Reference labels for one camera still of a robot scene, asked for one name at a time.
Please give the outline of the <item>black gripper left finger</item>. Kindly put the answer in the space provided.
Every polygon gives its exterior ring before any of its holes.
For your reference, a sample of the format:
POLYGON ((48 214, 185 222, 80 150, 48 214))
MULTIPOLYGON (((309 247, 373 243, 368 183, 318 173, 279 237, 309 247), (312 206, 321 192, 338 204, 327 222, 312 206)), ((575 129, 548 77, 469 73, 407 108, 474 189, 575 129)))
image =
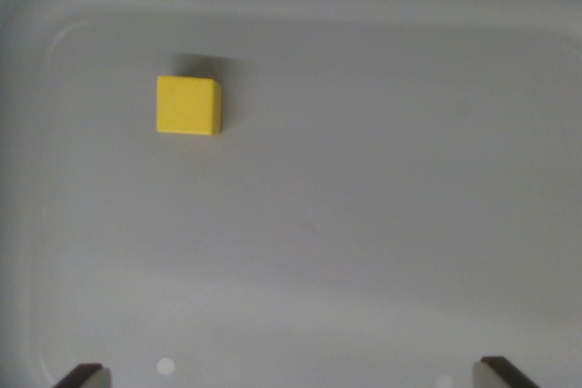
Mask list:
POLYGON ((80 363, 55 388, 111 388, 111 372, 101 363, 80 363))

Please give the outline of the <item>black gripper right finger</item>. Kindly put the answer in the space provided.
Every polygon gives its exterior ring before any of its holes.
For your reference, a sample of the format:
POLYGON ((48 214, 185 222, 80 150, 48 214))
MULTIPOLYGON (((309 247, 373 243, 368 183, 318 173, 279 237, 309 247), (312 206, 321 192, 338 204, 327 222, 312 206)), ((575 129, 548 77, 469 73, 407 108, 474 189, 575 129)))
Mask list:
POLYGON ((473 364, 474 388, 539 388, 504 356, 484 356, 473 364))

